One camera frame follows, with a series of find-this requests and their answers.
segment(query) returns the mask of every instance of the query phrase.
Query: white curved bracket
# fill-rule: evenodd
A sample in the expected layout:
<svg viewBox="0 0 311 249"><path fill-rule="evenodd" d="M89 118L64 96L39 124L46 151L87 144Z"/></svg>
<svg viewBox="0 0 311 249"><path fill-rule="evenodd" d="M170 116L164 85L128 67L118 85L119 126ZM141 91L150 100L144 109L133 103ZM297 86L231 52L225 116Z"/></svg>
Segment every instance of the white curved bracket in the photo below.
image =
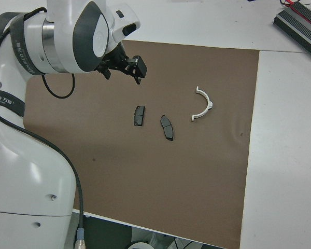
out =
<svg viewBox="0 0 311 249"><path fill-rule="evenodd" d="M206 98L206 100L207 100L207 107L206 107L206 109L205 109L203 112L201 112L201 113L199 113L199 114L196 114L196 115L192 115L192 118L191 118L191 121L192 121L192 122L194 122L194 119L195 119L195 118L200 118L200 117L204 116L204 115L207 113L207 111L210 110L210 109L212 109L212 107L213 107L212 101L209 100L208 95L207 95L204 91L200 90L200 89L197 87L197 88L196 88L196 93L198 93L198 94L200 94L200 95L202 95L202 96L204 96L204 97Z"/></svg>

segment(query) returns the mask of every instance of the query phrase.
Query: silver metal ring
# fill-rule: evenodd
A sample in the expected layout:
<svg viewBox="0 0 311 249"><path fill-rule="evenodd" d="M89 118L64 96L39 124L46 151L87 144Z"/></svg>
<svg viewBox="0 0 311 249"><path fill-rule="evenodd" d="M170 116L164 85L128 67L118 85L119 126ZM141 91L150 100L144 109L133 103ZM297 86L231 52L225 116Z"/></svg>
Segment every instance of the silver metal ring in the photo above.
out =
<svg viewBox="0 0 311 249"><path fill-rule="evenodd" d="M59 73L69 73L62 65L56 53L54 44L54 23L48 22L46 19L44 20L42 36L44 52L52 68Z"/></svg>

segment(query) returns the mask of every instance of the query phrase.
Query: cable connector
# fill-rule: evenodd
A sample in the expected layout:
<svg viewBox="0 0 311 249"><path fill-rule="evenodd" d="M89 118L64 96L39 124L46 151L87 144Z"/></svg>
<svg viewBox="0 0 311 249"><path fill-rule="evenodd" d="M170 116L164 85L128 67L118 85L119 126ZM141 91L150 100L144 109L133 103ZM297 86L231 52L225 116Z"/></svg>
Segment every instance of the cable connector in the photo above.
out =
<svg viewBox="0 0 311 249"><path fill-rule="evenodd" d="M84 228L82 227L77 229L77 239L75 242L74 249L86 249L84 241Z"/></svg>

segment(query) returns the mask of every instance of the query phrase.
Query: brown mat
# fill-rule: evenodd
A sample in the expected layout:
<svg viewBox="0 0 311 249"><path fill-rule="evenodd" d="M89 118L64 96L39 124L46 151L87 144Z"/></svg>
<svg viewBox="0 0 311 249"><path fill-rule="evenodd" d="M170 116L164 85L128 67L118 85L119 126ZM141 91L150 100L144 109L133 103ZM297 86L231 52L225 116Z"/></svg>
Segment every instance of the brown mat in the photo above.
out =
<svg viewBox="0 0 311 249"><path fill-rule="evenodd" d="M140 86L114 72L76 76L67 100L41 83L27 88L25 126L75 164L85 211L192 240L239 248L258 52L126 41L148 66ZM47 76L57 94L69 75ZM209 94L214 108L203 111ZM133 125L146 106L143 127ZM165 139L160 118L174 127Z"/></svg>

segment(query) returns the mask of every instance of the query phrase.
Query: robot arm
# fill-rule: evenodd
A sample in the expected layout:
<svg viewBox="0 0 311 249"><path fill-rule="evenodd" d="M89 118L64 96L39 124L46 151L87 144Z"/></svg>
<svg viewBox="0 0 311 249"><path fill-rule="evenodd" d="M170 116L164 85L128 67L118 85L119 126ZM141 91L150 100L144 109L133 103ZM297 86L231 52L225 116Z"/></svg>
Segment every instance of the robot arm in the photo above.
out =
<svg viewBox="0 0 311 249"><path fill-rule="evenodd" d="M0 249L62 249L75 181L81 195L67 156L24 128L27 81L34 75L94 70L109 79L109 70L119 70L139 84L147 70L139 56L128 58L121 43L140 27L127 5L47 3L47 12L0 16ZM84 248L82 237L79 233L76 248Z"/></svg>

